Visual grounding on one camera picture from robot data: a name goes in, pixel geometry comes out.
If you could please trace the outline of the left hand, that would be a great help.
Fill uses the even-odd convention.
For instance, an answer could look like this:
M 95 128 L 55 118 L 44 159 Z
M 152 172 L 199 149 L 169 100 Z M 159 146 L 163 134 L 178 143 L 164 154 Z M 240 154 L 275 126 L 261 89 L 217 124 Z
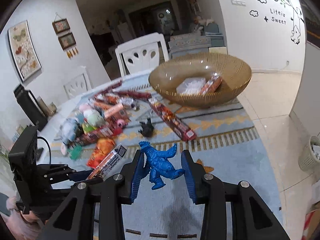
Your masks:
M 6 201 L 10 215 L 4 219 L 15 239 L 37 239 L 41 232 L 40 219 L 32 211 L 24 215 L 16 205 L 16 197 L 10 197 Z

